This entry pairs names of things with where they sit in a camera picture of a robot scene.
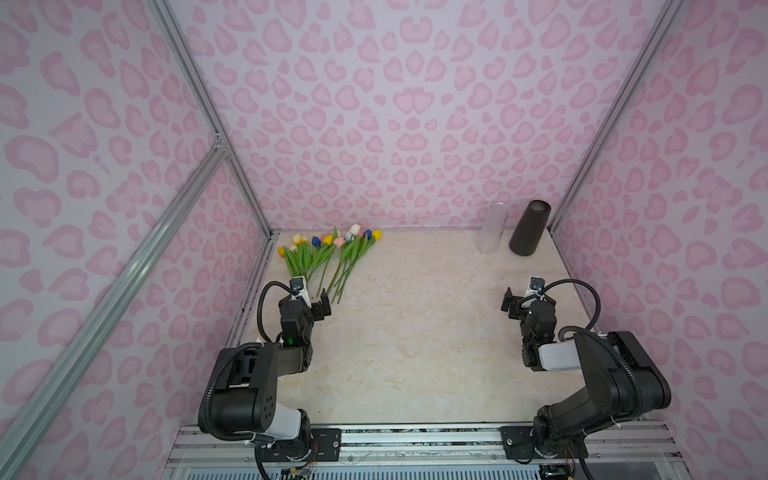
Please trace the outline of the clear glass vase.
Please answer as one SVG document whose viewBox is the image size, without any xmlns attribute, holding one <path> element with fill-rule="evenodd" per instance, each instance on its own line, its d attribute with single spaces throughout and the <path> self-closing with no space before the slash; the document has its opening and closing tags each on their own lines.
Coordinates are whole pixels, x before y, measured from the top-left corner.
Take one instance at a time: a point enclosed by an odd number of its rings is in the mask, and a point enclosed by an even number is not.
<svg viewBox="0 0 768 480">
<path fill-rule="evenodd" d="M 476 248 L 480 253 L 490 255 L 498 249 L 508 214 L 509 207 L 505 203 L 498 202 L 489 206 L 476 240 Z"/>
</svg>

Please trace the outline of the white tulip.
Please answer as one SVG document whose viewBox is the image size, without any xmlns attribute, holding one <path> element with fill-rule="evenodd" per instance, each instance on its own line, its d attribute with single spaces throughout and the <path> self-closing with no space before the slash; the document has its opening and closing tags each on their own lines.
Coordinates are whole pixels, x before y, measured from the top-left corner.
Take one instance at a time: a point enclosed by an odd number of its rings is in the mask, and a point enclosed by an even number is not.
<svg viewBox="0 0 768 480">
<path fill-rule="evenodd" d="M 347 271 L 358 257 L 362 245 L 361 226 L 359 224 L 353 224 L 348 229 L 343 240 L 344 243 L 340 246 L 340 261 L 336 272 L 337 282 L 340 282 L 344 278 Z"/>
</svg>

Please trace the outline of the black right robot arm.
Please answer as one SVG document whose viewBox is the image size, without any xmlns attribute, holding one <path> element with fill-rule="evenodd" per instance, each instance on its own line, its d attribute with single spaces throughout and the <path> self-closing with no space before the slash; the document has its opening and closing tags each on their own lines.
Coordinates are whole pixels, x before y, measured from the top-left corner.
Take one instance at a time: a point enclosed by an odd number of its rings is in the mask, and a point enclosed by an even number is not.
<svg viewBox="0 0 768 480">
<path fill-rule="evenodd" d="M 500 430 L 507 459 L 520 465 L 536 460 L 561 461 L 558 474 L 593 476 L 587 464 L 588 436 L 664 410 L 672 401 L 668 381 L 636 336 L 629 331 L 598 333 L 594 327 L 602 311 L 596 289 L 582 281 L 595 300 L 585 326 L 558 324 L 557 302 L 550 290 L 570 279 L 551 283 L 533 277 L 522 296 L 506 291 L 501 311 L 519 323 L 521 357 L 534 372 L 578 370 L 584 385 L 564 400 L 541 407 L 528 427 Z"/>
</svg>

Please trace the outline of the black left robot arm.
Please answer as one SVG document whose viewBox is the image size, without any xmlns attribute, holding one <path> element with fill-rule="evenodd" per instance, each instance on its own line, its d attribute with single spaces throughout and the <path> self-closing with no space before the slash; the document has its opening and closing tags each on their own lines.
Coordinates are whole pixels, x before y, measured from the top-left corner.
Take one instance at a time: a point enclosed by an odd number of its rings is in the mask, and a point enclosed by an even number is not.
<svg viewBox="0 0 768 480">
<path fill-rule="evenodd" d="M 252 447 L 264 479 L 269 477 L 264 463 L 282 460 L 298 464 L 283 469 L 282 479 L 306 479 L 320 460 L 320 443 L 308 414 L 278 401 L 278 378 L 309 369 L 314 326 L 331 315 L 331 306 L 325 291 L 317 301 L 310 298 L 303 276 L 287 284 L 270 281 L 257 301 L 258 328 L 263 327 L 263 303 L 273 287 L 287 293 L 278 302 L 281 332 L 274 341 L 242 343 L 219 352 L 198 410 L 198 427 L 218 440 Z"/>
</svg>

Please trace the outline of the black tapered vase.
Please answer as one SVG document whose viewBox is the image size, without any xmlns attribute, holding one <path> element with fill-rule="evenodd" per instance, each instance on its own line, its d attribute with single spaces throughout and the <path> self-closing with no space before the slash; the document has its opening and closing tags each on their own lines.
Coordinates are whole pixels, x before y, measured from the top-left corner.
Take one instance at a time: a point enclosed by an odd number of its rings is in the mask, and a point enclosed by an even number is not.
<svg viewBox="0 0 768 480">
<path fill-rule="evenodd" d="M 519 256 L 533 255 L 546 229 L 550 213 L 551 205 L 546 201 L 530 201 L 510 238 L 510 251 Z"/>
</svg>

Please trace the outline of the bunch of artificial tulips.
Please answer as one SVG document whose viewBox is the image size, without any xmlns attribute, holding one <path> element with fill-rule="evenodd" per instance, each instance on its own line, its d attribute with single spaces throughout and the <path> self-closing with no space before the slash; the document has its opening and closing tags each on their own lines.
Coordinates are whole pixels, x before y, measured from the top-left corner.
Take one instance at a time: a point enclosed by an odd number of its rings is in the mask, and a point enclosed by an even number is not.
<svg viewBox="0 0 768 480">
<path fill-rule="evenodd" d="M 334 228 L 330 234 L 324 236 L 316 236 L 319 237 L 323 242 L 320 263 L 312 274 L 311 278 L 309 280 L 306 279 L 308 287 L 310 287 L 312 285 L 313 278 L 317 277 L 317 280 L 315 281 L 317 290 L 317 292 L 314 294 L 315 297 L 319 297 L 321 290 L 325 289 L 328 293 L 329 299 L 331 300 L 333 291 L 330 284 L 337 272 L 341 253 L 340 246 L 344 243 L 343 238 L 347 231 L 342 232 L 338 228 Z M 303 236 L 309 237 L 304 234 L 294 234 L 289 244 L 278 248 L 278 255 L 284 260 L 288 273 L 291 275 L 291 277 L 303 276 L 300 270 L 300 263 L 297 253 L 297 247 L 302 242 Z"/>
</svg>

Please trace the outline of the blue tulip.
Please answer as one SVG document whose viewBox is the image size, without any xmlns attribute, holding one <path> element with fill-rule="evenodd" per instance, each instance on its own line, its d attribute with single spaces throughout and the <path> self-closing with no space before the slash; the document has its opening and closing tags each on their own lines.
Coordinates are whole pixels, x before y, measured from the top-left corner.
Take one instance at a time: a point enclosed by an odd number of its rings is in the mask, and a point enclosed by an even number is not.
<svg viewBox="0 0 768 480">
<path fill-rule="evenodd" d="M 309 280 L 320 263 L 323 242 L 319 237 L 302 237 L 297 247 L 298 259 L 302 275 Z"/>
</svg>

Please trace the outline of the yellow tulip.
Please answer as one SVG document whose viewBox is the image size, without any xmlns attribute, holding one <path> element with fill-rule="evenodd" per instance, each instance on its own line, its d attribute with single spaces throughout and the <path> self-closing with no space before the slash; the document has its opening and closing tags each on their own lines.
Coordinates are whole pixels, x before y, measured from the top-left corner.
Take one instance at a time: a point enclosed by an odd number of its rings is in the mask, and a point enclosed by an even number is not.
<svg viewBox="0 0 768 480">
<path fill-rule="evenodd" d="M 330 286 L 333 295 L 331 301 L 340 303 L 347 283 L 356 264 L 368 253 L 368 251 L 382 238 L 381 230 L 365 230 L 358 235 L 350 235 L 350 241 L 341 249 L 340 263 Z"/>
</svg>

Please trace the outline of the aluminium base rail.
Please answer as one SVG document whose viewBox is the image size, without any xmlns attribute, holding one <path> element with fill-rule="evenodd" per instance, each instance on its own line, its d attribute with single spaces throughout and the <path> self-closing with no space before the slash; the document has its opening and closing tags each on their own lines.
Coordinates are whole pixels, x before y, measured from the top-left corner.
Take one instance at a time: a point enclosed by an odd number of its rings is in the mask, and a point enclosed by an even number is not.
<svg viewBox="0 0 768 480">
<path fill-rule="evenodd" d="M 665 424 L 624 423 L 592 434 L 582 449 L 540 456 L 517 423 L 319 425 L 314 452 L 297 462 L 255 461 L 251 445 L 184 427 L 164 479 L 688 479 Z"/>
</svg>

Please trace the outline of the diagonal aluminium frame bar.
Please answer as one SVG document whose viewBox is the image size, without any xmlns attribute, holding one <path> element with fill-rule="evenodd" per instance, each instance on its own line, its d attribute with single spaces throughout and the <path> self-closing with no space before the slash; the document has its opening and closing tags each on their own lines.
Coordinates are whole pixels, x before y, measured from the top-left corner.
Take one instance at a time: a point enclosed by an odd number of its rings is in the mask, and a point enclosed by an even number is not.
<svg viewBox="0 0 768 480">
<path fill-rule="evenodd" d="M 189 212 L 225 160 L 212 148 L 135 251 L 83 327 L 47 372 L 1 440 L 1 477 L 14 479 L 66 405 L 107 338 L 126 313 Z"/>
</svg>

